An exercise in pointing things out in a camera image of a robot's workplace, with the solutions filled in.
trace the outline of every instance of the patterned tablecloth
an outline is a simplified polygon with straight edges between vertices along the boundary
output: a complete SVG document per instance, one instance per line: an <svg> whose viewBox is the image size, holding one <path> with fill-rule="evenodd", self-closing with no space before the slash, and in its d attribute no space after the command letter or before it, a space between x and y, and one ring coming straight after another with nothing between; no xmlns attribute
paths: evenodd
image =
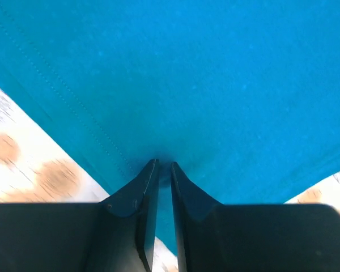
<svg viewBox="0 0 340 272"><path fill-rule="evenodd" d="M98 202L108 194L0 90L0 202ZM320 202L340 213L340 172L288 203ZM154 272L177 271L155 239Z"/></svg>

